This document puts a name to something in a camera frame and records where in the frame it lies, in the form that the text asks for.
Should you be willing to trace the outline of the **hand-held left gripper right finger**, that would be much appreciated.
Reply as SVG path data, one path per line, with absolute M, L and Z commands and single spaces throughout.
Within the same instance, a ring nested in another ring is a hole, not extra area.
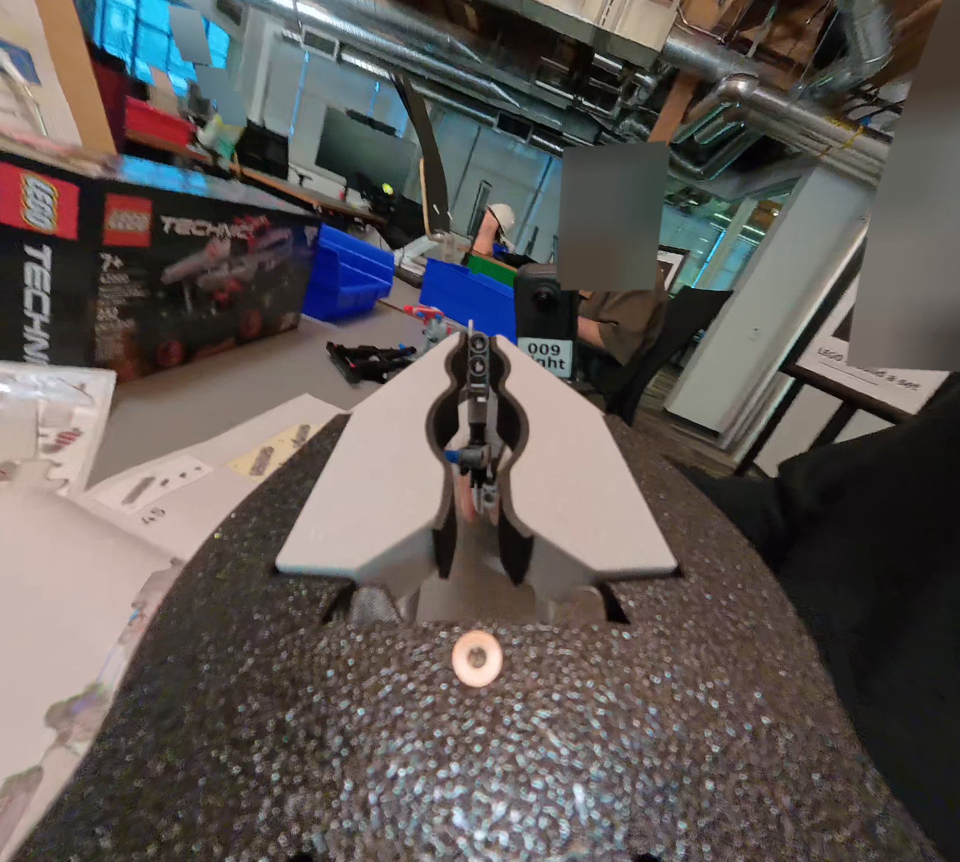
M 498 452 L 496 538 L 507 619 L 550 619 L 585 589 L 675 576 L 671 551 L 603 412 L 503 336 L 489 340 Z

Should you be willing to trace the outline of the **dark grey toy brick connector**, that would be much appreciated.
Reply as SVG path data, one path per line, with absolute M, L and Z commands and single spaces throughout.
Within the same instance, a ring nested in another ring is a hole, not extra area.
M 466 382 L 458 404 L 459 427 L 443 454 L 455 472 L 455 498 L 462 519 L 496 526 L 503 441 L 497 431 L 491 340 L 470 325 L 465 352 Z

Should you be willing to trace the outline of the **blue plastic storage bin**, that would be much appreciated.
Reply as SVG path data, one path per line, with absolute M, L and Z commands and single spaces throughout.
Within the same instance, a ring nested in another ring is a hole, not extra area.
M 364 316 L 391 293 L 394 273 L 390 251 L 324 224 L 301 312 L 328 323 Z
M 437 259 L 426 260 L 419 303 L 462 326 L 516 342 L 514 289 L 482 273 Z

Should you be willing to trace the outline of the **mannequin with white hard hat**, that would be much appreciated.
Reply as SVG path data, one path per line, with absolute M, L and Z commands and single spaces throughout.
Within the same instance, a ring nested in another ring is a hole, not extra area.
M 495 257 L 498 252 L 515 252 L 515 245 L 511 239 L 515 224 L 515 214 L 509 205 L 505 203 L 488 205 L 473 239 L 471 252 L 487 257 Z

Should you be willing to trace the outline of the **white board stand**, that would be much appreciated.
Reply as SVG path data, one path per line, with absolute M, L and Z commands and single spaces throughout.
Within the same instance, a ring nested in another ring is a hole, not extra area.
M 428 260 L 438 260 L 459 265 L 470 249 L 470 242 L 463 241 L 453 232 L 423 235 L 393 252 L 394 268 L 423 269 Z

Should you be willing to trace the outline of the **partly built toy truck chassis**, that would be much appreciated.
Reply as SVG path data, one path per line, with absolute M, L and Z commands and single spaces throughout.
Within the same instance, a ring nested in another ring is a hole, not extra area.
M 435 307 L 420 304 L 397 307 L 386 301 L 381 304 L 416 319 L 422 329 L 422 345 L 419 348 L 406 344 L 379 348 L 369 344 L 351 347 L 338 342 L 327 342 L 325 348 L 331 363 L 352 386 L 361 383 L 386 384 L 400 371 L 414 364 L 417 358 L 459 329 L 457 323 Z

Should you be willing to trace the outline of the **black office chair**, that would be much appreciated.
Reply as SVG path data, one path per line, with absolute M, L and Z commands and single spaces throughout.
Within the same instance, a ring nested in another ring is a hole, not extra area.
M 610 375 L 598 389 L 604 397 L 604 412 L 633 423 L 642 394 L 655 375 L 694 337 L 714 322 L 734 291 L 683 287 L 664 309 L 662 327 L 654 341 L 636 353 L 630 362 Z

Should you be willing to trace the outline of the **white pillar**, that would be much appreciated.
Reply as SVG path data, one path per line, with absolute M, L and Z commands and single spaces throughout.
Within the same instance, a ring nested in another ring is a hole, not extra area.
M 877 188 L 826 168 L 794 187 L 664 402 L 719 450 L 753 439 L 778 368 L 839 278 Z

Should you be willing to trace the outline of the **wooden top work table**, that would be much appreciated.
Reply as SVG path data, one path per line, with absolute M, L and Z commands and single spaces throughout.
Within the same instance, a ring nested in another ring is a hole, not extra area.
M 281 180 L 263 172 L 232 165 L 229 168 L 236 180 L 264 193 L 285 200 L 290 204 L 312 211 L 315 214 L 337 218 L 345 221 L 356 221 L 384 228 L 387 221 L 371 211 L 350 205 L 348 202 L 331 196 L 306 189 L 289 181 Z

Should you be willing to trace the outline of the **black toy brick set box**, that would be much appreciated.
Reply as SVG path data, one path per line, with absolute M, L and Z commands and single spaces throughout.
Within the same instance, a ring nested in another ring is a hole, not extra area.
M 320 230 L 235 181 L 3 150 L 2 360 L 132 381 L 293 330 Z

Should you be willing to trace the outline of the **white sign board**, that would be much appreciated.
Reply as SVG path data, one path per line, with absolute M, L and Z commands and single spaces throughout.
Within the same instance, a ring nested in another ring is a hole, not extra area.
M 847 363 L 846 354 L 846 346 L 833 337 L 813 340 L 798 356 L 791 357 L 782 371 L 894 424 L 916 416 L 956 380 L 954 373 L 939 371 L 857 368 Z

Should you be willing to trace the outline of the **open instruction booklet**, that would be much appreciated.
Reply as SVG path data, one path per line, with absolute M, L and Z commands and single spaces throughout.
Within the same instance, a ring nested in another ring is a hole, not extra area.
M 342 413 L 303 395 L 75 498 L 2 484 L 2 860 L 87 755 L 186 563 Z

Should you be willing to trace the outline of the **toy sticker sheet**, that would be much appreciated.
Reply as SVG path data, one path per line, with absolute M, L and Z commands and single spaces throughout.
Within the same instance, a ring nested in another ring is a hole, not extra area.
M 1 363 L 1 484 L 78 496 L 109 419 L 116 374 Z

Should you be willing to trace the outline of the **red plastic bin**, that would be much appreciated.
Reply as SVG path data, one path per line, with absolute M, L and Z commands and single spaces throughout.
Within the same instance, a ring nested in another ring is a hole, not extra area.
M 125 100 L 125 133 L 130 143 L 167 151 L 189 148 L 196 141 L 191 122 L 133 97 Z

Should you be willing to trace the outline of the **cardboard box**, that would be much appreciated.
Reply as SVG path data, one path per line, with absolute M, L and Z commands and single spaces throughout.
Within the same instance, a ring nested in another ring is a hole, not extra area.
M 2 158 L 77 168 L 117 155 L 73 0 L 1 0 Z

